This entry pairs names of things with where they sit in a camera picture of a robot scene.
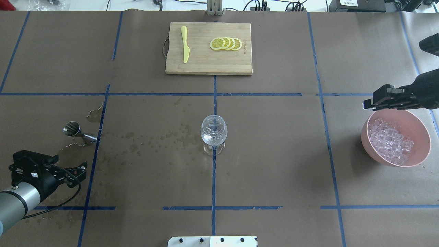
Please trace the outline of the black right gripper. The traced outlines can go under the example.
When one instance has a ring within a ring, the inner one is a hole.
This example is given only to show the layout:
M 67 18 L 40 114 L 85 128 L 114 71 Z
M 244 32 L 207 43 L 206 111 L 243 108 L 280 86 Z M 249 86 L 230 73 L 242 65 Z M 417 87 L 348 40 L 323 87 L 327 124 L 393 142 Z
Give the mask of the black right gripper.
M 385 84 L 377 89 L 371 99 L 363 101 L 363 109 L 437 109 L 439 107 L 439 69 L 425 72 L 410 85 L 395 88 Z

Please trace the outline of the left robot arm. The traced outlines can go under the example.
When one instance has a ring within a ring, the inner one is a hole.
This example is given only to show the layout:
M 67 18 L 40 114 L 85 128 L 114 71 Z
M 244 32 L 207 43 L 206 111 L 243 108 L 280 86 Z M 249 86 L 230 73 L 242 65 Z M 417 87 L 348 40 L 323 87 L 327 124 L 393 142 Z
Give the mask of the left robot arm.
M 0 196 L 1 233 L 22 219 L 51 212 L 73 200 L 82 189 L 81 182 L 87 177 L 87 167 L 87 162 L 73 168 L 62 168 L 54 164 L 11 165 L 12 185 L 1 191 Z M 27 215 L 61 184 L 67 184 L 69 188 L 77 186 L 78 189 L 71 198 L 58 206 Z

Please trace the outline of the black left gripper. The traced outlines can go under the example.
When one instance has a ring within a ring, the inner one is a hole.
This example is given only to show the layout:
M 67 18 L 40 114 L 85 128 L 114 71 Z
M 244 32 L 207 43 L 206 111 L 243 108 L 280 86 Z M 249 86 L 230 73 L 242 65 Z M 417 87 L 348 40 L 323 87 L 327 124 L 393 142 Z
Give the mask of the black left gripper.
M 75 194 L 67 200 L 67 202 L 71 201 L 82 189 L 81 182 L 87 177 L 87 167 L 87 161 L 82 162 L 77 167 L 68 168 L 48 164 L 42 165 L 36 172 L 37 176 L 33 176 L 33 186 L 37 189 L 40 195 L 40 202 L 42 203 L 47 197 L 52 195 L 62 184 L 66 184 L 71 189 L 78 186 Z

